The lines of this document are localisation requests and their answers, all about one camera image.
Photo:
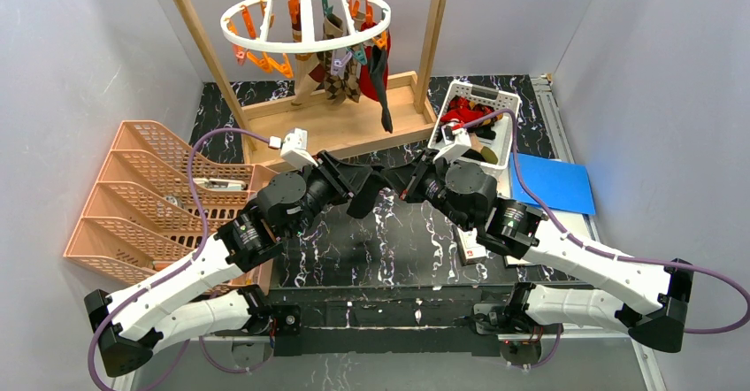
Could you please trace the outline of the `black sock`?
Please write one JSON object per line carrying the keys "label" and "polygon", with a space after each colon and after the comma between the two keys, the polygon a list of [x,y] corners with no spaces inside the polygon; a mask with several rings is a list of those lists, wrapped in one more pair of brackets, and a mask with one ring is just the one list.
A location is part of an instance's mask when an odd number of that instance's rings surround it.
{"label": "black sock", "polygon": [[400,194],[406,187],[403,177],[395,169],[376,166],[362,188],[351,199],[346,213],[351,218],[364,219],[373,210],[382,189],[387,188]]}
{"label": "black sock", "polygon": [[386,132],[391,134],[394,127],[387,101],[386,68],[387,51],[378,46],[373,46],[371,48],[371,60],[369,61],[369,77],[381,106],[381,125]]}

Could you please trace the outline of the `white round clip hanger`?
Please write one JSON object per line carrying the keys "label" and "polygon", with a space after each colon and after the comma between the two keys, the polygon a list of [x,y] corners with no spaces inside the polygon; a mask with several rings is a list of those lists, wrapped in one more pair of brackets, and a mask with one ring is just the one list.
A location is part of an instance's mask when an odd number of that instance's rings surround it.
{"label": "white round clip hanger", "polygon": [[[249,8],[252,5],[266,2],[263,22],[256,32],[255,37],[243,37],[229,27],[229,21],[242,9]],[[345,12],[345,33],[342,37],[334,39],[320,40],[316,35],[316,24],[313,0],[299,0],[300,23],[301,23],[301,40],[299,42],[273,42],[270,40],[270,14],[273,13],[273,6],[276,1],[281,0],[244,0],[228,8],[220,17],[219,26],[223,36],[232,44],[244,48],[265,53],[297,54],[297,53],[317,53],[329,50],[339,50],[354,47],[360,43],[365,43],[380,37],[388,30],[393,17],[391,6],[384,0],[360,0],[369,6],[377,7],[380,11],[381,20],[375,26],[359,30],[355,26],[353,16],[350,11]],[[348,0],[341,0],[345,9],[349,8]]]}

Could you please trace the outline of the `orange clothes peg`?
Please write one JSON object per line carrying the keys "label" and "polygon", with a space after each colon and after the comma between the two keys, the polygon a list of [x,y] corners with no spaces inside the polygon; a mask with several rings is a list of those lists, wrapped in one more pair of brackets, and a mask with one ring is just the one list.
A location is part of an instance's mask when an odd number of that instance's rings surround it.
{"label": "orange clothes peg", "polygon": [[266,52],[262,52],[259,56],[256,56],[250,50],[246,51],[246,59],[265,73],[280,73],[287,79],[293,79],[294,70],[291,62],[286,53],[283,53],[282,56],[283,60],[279,62]]}

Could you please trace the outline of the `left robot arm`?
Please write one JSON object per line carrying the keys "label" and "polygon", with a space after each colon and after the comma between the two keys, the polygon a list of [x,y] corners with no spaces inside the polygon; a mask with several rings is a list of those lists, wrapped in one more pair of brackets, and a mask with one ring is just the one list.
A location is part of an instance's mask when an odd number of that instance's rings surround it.
{"label": "left robot arm", "polygon": [[273,310],[260,287],[251,285],[210,300],[203,293],[275,258],[284,240],[306,231],[329,205],[349,203],[353,214],[377,172],[346,163],[325,151],[302,168],[276,174],[236,216],[199,247],[164,270],[113,293],[102,289],[84,298],[93,337],[88,368],[100,388],[94,357],[118,377],[146,364],[158,351],[216,331],[266,323]]}

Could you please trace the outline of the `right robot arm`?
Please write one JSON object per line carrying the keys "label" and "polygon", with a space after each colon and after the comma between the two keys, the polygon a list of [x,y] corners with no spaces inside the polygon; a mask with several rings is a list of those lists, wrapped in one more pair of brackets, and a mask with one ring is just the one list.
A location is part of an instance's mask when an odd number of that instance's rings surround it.
{"label": "right robot arm", "polygon": [[553,222],[543,210],[500,195],[497,179],[479,165],[448,163],[434,150],[380,174],[402,200],[428,202],[455,226],[474,232],[486,250],[552,267],[591,285],[589,290],[516,285],[505,317],[534,326],[598,326],[661,352],[681,350],[693,284],[688,264],[635,262],[558,229],[538,236],[540,227]]}

